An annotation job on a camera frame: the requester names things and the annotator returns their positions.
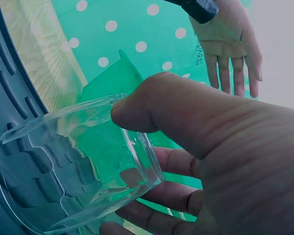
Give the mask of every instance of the plastic cup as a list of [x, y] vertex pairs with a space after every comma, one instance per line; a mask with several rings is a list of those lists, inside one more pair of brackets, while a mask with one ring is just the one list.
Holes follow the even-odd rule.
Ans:
[[0, 190], [24, 226], [37, 234], [62, 234], [164, 180], [146, 134], [111, 120], [112, 105], [123, 97], [73, 105], [3, 134]]

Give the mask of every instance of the light wood grain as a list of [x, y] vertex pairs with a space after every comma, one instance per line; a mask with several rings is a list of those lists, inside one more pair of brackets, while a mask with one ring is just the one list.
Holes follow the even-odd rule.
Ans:
[[75, 104], [87, 80], [51, 0], [0, 0], [24, 67], [51, 112]]

